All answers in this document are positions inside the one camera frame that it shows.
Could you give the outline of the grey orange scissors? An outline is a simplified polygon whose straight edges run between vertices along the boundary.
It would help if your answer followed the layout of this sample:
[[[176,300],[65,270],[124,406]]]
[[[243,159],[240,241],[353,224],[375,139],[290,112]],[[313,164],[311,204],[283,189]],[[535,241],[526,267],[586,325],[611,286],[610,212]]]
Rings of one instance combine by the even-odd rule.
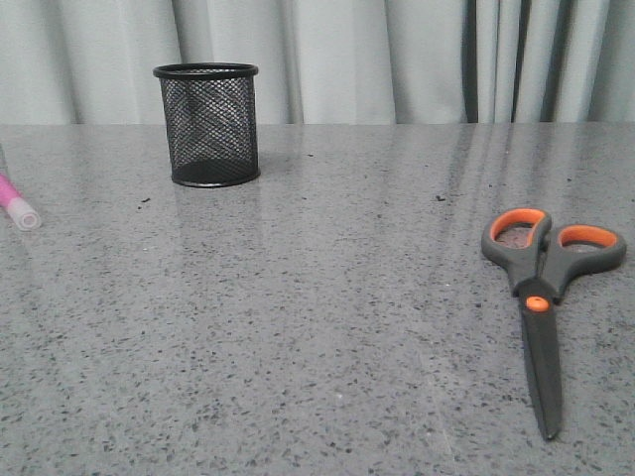
[[[627,245],[617,232],[589,224],[553,227],[539,208],[512,208],[493,218],[481,235],[482,254],[504,269],[518,299],[529,393],[544,440],[563,420],[556,306],[577,277],[615,269]]]

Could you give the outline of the pink pen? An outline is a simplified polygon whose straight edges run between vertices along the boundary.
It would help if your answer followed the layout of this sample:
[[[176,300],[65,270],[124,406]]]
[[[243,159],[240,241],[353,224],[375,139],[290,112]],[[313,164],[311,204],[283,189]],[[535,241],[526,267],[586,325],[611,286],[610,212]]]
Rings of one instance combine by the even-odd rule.
[[[4,175],[1,175],[1,207],[21,231],[32,231],[42,226],[39,213]]]

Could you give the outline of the black mesh pen holder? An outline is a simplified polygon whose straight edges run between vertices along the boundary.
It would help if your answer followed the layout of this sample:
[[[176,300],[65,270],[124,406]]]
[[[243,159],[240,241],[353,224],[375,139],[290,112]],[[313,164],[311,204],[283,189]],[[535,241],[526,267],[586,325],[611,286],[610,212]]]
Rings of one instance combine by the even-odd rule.
[[[157,66],[173,182],[224,187],[260,175],[254,78],[249,63]]]

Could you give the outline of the grey curtain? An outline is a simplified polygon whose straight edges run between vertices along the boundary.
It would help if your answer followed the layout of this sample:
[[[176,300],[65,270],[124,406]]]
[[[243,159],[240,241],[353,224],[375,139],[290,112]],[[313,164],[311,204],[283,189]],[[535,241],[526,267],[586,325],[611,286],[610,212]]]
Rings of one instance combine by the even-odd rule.
[[[630,121],[630,1],[5,1],[5,124],[155,124],[155,66],[254,63],[265,124]]]

